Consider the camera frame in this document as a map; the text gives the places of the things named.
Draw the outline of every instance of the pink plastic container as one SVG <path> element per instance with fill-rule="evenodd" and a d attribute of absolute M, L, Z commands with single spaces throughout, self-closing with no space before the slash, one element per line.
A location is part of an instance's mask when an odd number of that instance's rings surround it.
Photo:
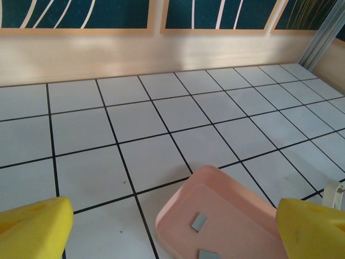
<path fill-rule="evenodd" d="M 191 228 L 198 213 L 201 231 Z M 194 173 L 156 219 L 160 245 L 175 259 L 198 259 L 199 250 L 221 259 L 288 258 L 275 222 L 276 209 L 212 166 Z"/>

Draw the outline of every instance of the floor tile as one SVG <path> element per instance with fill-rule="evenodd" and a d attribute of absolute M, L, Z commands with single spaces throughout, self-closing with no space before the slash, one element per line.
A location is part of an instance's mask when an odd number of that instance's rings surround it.
<path fill-rule="evenodd" d="M 51 112 L 102 107 L 95 80 L 49 84 Z"/>
<path fill-rule="evenodd" d="M 339 133 L 340 135 L 342 135 L 342 136 L 345 138 L 345 129 L 342 130 L 342 131 L 339 131 L 338 133 Z"/>
<path fill-rule="evenodd" d="M 335 130 L 345 128 L 345 114 L 328 102 L 310 104 L 307 106 L 325 123 Z"/>
<path fill-rule="evenodd" d="M 327 100 L 343 96 L 340 92 L 327 85 L 321 79 L 306 80 L 303 81 L 303 83 Z"/>
<path fill-rule="evenodd" d="M 322 204 L 322 198 L 319 195 L 315 195 L 306 201 L 311 202 L 311 203 L 315 203 L 315 204 L 319 204 L 319 205 Z"/>
<path fill-rule="evenodd" d="M 152 99 L 187 95 L 187 90 L 173 73 L 139 76 Z"/>
<path fill-rule="evenodd" d="M 115 143 L 104 108 L 52 115 L 57 155 Z"/>
<path fill-rule="evenodd" d="M 302 105 L 280 85 L 266 85 L 256 89 L 279 110 Z"/>
<path fill-rule="evenodd" d="M 216 127 L 240 159 L 275 149 L 275 146 L 248 118 L 217 124 Z"/>
<path fill-rule="evenodd" d="M 228 176 L 234 178 L 236 181 L 240 182 L 242 185 L 247 187 L 249 190 L 257 194 L 267 203 L 269 203 L 268 199 L 266 198 L 265 194 L 260 190 L 254 180 L 250 177 L 249 173 L 244 169 L 244 167 L 238 163 L 233 166 L 225 167 L 222 169 L 224 173 Z"/>
<path fill-rule="evenodd" d="M 137 192 L 190 176 L 169 135 L 130 142 L 120 147 Z"/>
<path fill-rule="evenodd" d="M 208 72 L 225 90 L 251 87 L 235 69 L 211 69 Z"/>
<path fill-rule="evenodd" d="M 51 155 L 48 116 L 0 122 L 0 167 Z"/>
<path fill-rule="evenodd" d="M 310 73 L 308 70 L 306 70 L 299 64 L 284 64 L 281 66 L 285 68 L 287 71 L 289 71 L 292 75 L 297 77 L 299 80 L 316 78 L 315 75 Z"/>
<path fill-rule="evenodd" d="M 165 186 L 163 188 L 138 195 L 141 208 L 160 259 L 173 259 L 173 257 L 170 256 L 157 242 L 155 235 L 156 218 L 164 205 L 178 191 L 183 183 L 184 182 L 175 183 L 173 185 Z"/>
<path fill-rule="evenodd" d="M 276 110 L 254 88 L 228 91 L 228 94 L 249 116 Z"/>
<path fill-rule="evenodd" d="M 345 139 L 337 133 L 314 139 L 313 142 L 322 149 L 337 165 L 345 170 Z"/>
<path fill-rule="evenodd" d="M 173 137 L 193 172 L 204 165 L 220 167 L 237 161 L 213 126 L 177 132 Z"/>
<path fill-rule="evenodd" d="M 56 158 L 61 196 L 74 211 L 132 194 L 118 147 L 105 147 Z"/>
<path fill-rule="evenodd" d="M 222 90 L 206 71 L 179 72 L 176 75 L 191 94 Z"/>
<path fill-rule="evenodd" d="M 194 98 L 212 122 L 246 116 L 225 92 L 199 94 Z"/>
<path fill-rule="evenodd" d="M 167 132 L 151 102 L 108 107 L 118 142 Z"/>
<path fill-rule="evenodd" d="M 138 77 L 118 77 L 97 81 L 106 105 L 149 100 Z"/>
<path fill-rule="evenodd" d="M 333 131 L 331 127 L 305 107 L 296 107 L 281 112 L 308 138 L 314 138 Z"/>
<path fill-rule="evenodd" d="M 259 66 L 270 77 L 272 77 L 277 83 L 285 83 L 298 81 L 296 77 L 283 69 L 280 65 Z"/>
<path fill-rule="evenodd" d="M 337 107 L 340 111 L 345 113 L 345 98 L 331 100 L 329 102 L 333 104 L 335 107 Z"/>
<path fill-rule="evenodd" d="M 265 193 L 277 206 L 280 199 L 301 199 L 315 190 L 278 151 L 244 162 Z"/>
<path fill-rule="evenodd" d="M 252 117 L 252 120 L 277 147 L 288 146 L 307 139 L 279 112 L 258 115 Z"/>
<path fill-rule="evenodd" d="M 340 181 L 345 178 L 345 173 L 310 141 L 282 152 L 317 190 L 323 189 L 329 179 Z"/>
<path fill-rule="evenodd" d="M 315 93 L 302 82 L 292 82 L 280 85 L 284 87 L 290 94 L 295 96 L 303 104 L 310 104 L 316 101 L 324 100 L 321 96 L 319 96 L 317 93 Z"/>
<path fill-rule="evenodd" d="M 0 212 L 56 197 L 53 160 L 0 169 Z"/>
<path fill-rule="evenodd" d="M 45 85 L 0 88 L 0 120 L 48 114 Z"/>
<path fill-rule="evenodd" d="M 67 258 L 154 258 L 134 198 L 74 216 Z"/>
<path fill-rule="evenodd" d="M 190 96 L 154 101 L 169 131 L 209 124 L 209 120 Z"/>
<path fill-rule="evenodd" d="M 274 84 L 275 81 L 257 66 L 235 68 L 252 86 Z"/>

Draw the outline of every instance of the dark teal panel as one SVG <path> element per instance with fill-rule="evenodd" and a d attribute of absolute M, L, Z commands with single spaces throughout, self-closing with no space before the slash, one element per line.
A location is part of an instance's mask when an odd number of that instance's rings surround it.
<path fill-rule="evenodd" d="M 192 0 L 170 0 L 167 29 L 192 28 Z"/>
<path fill-rule="evenodd" d="M 57 28 L 80 28 L 88 14 L 91 2 L 92 0 L 72 0 L 70 7 Z"/>
<path fill-rule="evenodd" d="M 68 0 L 55 0 L 37 25 L 37 28 L 54 28 L 56 22 L 63 14 L 67 3 Z"/>
<path fill-rule="evenodd" d="M 343 29 L 340 30 L 336 38 L 345 42 L 345 26 L 343 27 Z"/>
<path fill-rule="evenodd" d="M 30 5 L 31 0 L 2 0 L 2 27 L 19 28 Z"/>
<path fill-rule="evenodd" d="M 97 0 L 85 28 L 146 29 L 149 0 Z"/>
<path fill-rule="evenodd" d="M 216 28 L 220 2 L 221 0 L 195 0 L 195 29 Z"/>
<path fill-rule="evenodd" d="M 33 10 L 31 18 L 27 23 L 27 28 L 32 28 L 37 22 L 38 18 L 41 16 L 45 8 L 48 6 L 50 0 L 37 0 L 36 6 Z"/>
<path fill-rule="evenodd" d="M 336 0 L 289 0 L 277 30 L 318 30 Z"/>
<path fill-rule="evenodd" d="M 277 0 L 244 0 L 236 29 L 262 30 Z"/>
<path fill-rule="evenodd" d="M 222 21 L 220 23 L 221 29 L 233 29 L 240 2 L 241 0 L 225 1 Z"/>

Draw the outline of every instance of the gray magnet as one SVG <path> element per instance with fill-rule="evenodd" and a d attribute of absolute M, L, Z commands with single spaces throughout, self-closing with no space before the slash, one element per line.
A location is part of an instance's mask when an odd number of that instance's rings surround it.
<path fill-rule="evenodd" d="M 203 227 L 207 217 L 203 213 L 199 213 L 196 219 L 194 220 L 192 224 L 192 228 L 195 229 L 196 231 L 200 232 L 201 228 Z"/>
<path fill-rule="evenodd" d="M 220 256 L 215 253 L 199 250 L 199 259 L 220 259 Z"/>

